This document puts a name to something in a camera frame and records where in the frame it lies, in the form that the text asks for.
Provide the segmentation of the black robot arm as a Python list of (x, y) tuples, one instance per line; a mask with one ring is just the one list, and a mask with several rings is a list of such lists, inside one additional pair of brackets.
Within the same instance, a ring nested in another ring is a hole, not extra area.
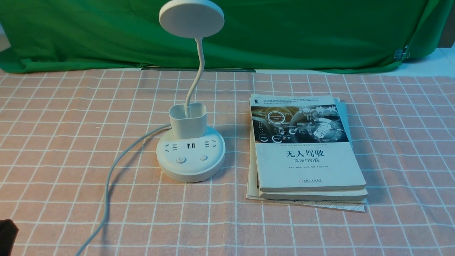
[(18, 227), (12, 220), (0, 221), (0, 255), (11, 256), (18, 235)]

